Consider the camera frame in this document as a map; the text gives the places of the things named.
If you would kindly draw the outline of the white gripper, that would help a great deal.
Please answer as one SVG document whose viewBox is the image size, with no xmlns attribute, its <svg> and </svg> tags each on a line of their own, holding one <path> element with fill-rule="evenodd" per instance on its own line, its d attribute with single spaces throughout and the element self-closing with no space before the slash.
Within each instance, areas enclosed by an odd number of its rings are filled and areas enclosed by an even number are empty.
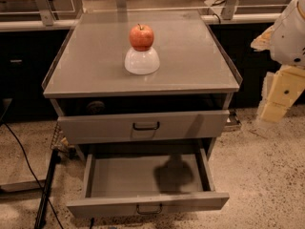
<svg viewBox="0 0 305 229">
<path fill-rule="evenodd" d="M 260 121 L 277 123 L 305 91 L 305 0 L 292 0 L 251 48 L 270 50 L 272 60 L 283 64 L 275 73 L 267 72 L 257 110 Z"/>
</svg>

